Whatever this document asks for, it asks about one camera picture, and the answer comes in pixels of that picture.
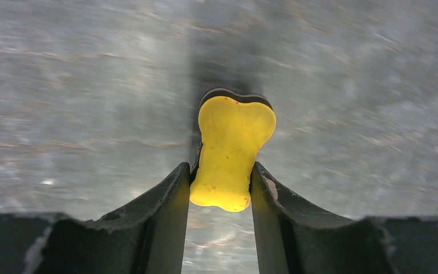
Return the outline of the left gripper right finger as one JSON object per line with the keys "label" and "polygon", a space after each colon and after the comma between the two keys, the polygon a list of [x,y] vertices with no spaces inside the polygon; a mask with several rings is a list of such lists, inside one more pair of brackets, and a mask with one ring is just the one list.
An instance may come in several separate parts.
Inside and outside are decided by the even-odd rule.
{"label": "left gripper right finger", "polygon": [[299,196],[260,163],[250,193],[261,273],[438,273],[438,216],[352,220]]}

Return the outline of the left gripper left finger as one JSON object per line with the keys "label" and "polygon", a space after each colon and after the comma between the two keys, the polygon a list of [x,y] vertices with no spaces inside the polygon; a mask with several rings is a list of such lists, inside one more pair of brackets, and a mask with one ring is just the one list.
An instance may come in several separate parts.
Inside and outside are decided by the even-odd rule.
{"label": "left gripper left finger", "polygon": [[188,163],[98,220],[0,213],[0,273],[180,273]]}

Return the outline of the yellow whiteboard eraser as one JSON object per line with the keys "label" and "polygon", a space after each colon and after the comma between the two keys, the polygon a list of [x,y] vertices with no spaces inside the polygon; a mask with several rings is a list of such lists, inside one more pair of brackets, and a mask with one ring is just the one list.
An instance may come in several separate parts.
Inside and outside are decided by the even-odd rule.
{"label": "yellow whiteboard eraser", "polygon": [[198,111],[201,143],[191,170],[189,200],[228,212],[245,210],[257,154],[276,124],[273,108],[262,95],[222,87],[207,91]]}

